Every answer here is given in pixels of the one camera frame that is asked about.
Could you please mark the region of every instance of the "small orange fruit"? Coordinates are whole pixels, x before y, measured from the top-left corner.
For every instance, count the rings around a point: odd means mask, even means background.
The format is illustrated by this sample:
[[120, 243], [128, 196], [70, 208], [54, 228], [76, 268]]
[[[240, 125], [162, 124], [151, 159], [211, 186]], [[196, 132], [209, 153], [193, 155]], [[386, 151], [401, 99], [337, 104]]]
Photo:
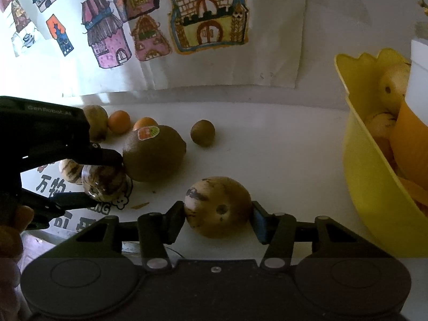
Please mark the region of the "small orange fruit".
[[140, 129], [142, 127], [151, 127], [151, 126], [157, 126], [158, 123], [150, 117], [143, 117], [135, 122], [134, 127], [132, 128], [132, 131], [136, 131], [137, 129]]
[[108, 119], [108, 127], [114, 134], [124, 134], [131, 128], [131, 118], [125, 111], [116, 111]]

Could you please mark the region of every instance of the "wall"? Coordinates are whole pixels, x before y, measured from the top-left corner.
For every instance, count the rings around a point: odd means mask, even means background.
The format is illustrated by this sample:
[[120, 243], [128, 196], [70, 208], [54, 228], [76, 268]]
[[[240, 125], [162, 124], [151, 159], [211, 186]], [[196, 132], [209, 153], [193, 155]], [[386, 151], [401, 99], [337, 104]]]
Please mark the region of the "wall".
[[[247, 101], [346, 109], [344, 90], [333, 64], [334, 56], [338, 53], [354, 56], [361, 52], [376, 54], [382, 48], [392, 47], [409, 57], [414, 24], [417, 21], [428, 22], [428, 17], [417, 5], [417, 1], [308, 0], [302, 57], [295, 89], [255, 86], [188, 87], [87, 96], [83, 97], [83, 101], [86, 104], [119, 104], [136, 100]], [[43, 97], [69, 104], [82, 103], [80, 98], [62, 100], [53, 92]]]

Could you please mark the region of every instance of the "metal bolt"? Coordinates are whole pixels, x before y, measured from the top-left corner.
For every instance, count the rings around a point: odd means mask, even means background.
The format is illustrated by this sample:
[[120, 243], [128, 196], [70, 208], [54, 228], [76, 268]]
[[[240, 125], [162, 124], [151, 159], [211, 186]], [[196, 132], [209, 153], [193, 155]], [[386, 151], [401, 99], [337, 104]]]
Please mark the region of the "metal bolt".
[[265, 267], [270, 269], [280, 269], [285, 266], [282, 258], [268, 258], [264, 261]]
[[147, 261], [147, 267], [150, 269], [164, 269], [168, 261], [164, 258], [152, 258]]

